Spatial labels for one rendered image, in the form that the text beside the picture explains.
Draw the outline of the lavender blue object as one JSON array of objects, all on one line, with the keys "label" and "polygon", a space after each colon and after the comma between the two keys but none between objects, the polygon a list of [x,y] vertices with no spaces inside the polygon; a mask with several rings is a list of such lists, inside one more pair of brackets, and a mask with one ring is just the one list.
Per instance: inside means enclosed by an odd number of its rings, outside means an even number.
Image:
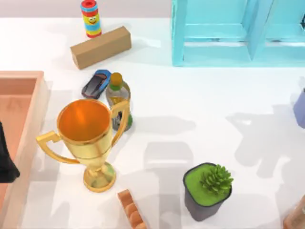
[{"label": "lavender blue object", "polygon": [[305,129],[305,88],[302,89],[296,103],[293,106],[297,124]]}]

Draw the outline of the light blue rack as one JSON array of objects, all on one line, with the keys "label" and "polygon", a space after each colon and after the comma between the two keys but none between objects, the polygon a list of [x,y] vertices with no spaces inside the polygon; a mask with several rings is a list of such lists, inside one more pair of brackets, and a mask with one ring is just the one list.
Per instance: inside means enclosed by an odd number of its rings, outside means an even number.
[{"label": "light blue rack", "polygon": [[305,0],[172,0],[172,64],[305,67]]}]

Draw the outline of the brown cardboard box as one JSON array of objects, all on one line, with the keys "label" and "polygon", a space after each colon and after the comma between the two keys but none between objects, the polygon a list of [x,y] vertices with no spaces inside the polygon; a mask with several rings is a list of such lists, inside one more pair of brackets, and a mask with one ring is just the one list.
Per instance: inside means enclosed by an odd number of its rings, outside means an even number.
[{"label": "brown cardboard box", "polygon": [[124,26],[121,26],[76,44],[70,49],[74,63],[81,70],[129,50],[131,47],[131,34]]}]

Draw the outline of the green plant in grey pot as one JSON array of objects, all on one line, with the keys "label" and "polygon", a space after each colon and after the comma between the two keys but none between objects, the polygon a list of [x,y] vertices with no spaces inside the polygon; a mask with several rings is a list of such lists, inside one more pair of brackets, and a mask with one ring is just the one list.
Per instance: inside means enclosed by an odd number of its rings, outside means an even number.
[{"label": "green plant in grey pot", "polygon": [[217,213],[232,193],[233,178],[222,165],[202,163],[183,176],[184,204],[195,221],[203,221]]}]

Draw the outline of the blue and black toy car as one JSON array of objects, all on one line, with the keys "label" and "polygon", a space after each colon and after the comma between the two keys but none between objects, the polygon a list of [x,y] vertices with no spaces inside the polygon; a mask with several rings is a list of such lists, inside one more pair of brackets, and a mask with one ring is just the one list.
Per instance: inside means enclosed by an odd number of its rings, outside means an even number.
[{"label": "blue and black toy car", "polygon": [[83,97],[87,99],[99,99],[110,82],[110,76],[111,72],[108,70],[97,70],[83,87],[81,91]]}]

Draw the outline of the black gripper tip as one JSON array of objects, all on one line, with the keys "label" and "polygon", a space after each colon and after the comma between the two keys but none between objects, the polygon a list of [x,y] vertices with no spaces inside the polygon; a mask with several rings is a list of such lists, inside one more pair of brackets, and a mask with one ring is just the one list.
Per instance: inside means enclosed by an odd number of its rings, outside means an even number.
[{"label": "black gripper tip", "polygon": [[0,122],[0,183],[13,183],[19,176],[20,172],[8,152],[2,122]]}]

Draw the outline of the striped can with smiley face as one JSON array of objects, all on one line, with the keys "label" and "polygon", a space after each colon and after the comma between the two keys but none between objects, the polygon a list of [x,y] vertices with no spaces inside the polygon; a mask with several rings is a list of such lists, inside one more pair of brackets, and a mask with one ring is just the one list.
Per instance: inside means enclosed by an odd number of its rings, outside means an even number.
[{"label": "striped can with smiley face", "polygon": [[102,34],[99,8],[96,0],[83,0],[80,5],[82,18],[89,38],[95,38]]}]

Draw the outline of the salmon shallow box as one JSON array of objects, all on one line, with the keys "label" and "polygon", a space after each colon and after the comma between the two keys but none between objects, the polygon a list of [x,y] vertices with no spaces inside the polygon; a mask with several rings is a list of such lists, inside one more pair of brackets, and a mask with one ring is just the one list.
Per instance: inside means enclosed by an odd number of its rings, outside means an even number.
[{"label": "salmon shallow box", "polygon": [[0,229],[19,229],[32,162],[49,101],[42,71],[0,71],[0,121],[10,156],[20,171],[11,184],[0,184]]}]

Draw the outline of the orange bread loaf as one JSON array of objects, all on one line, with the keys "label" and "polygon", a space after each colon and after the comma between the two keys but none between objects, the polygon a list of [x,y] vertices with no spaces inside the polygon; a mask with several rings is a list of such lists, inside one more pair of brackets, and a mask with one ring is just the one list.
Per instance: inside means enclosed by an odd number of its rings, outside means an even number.
[{"label": "orange bread loaf", "polygon": [[126,217],[132,229],[148,229],[143,221],[140,212],[135,204],[132,195],[128,189],[125,189],[118,194],[118,198],[122,204]]}]

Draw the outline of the clear bottle with yellow cap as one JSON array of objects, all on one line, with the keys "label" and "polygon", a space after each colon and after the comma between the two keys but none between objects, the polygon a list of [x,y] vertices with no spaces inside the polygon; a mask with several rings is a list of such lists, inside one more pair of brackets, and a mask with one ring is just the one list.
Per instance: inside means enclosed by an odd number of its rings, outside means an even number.
[{"label": "clear bottle with yellow cap", "polygon": [[[110,76],[110,82],[106,88],[106,99],[110,106],[121,102],[122,100],[128,100],[130,102],[131,91],[128,84],[123,80],[120,73],[112,73]],[[116,118],[112,119],[112,127],[115,131],[118,131],[122,119],[122,112],[120,111]],[[125,131],[129,130],[132,126],[132,115],[129,110],[128,121],[126,124]]]}]

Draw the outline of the gold trophy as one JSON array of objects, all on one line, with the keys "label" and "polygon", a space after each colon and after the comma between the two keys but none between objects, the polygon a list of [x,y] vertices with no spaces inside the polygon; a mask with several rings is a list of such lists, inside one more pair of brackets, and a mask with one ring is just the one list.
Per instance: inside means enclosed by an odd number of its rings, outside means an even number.
[{"label": "gold trophy", "polygon": [[[116,173],[106,161],[111,148],[122,136],[129,116],[129,102],[122,100],[108,109],[93,99],[76,100],[58,115],[58,132],[50,131],[36,138],[40,148],[51,158],[66,164],[82,164],[84,185],[93,192],[111,188]],[[73,158],[54,153],[47,143],[63,141]]]}]

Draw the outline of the pale peach object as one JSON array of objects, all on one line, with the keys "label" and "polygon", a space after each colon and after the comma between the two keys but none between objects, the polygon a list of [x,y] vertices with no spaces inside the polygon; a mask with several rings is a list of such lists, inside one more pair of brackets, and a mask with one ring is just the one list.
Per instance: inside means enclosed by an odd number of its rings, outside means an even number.
[{"label": "pale peach object", "polygon": [[283,229],[305,229],[305,195],[284,219]]}]

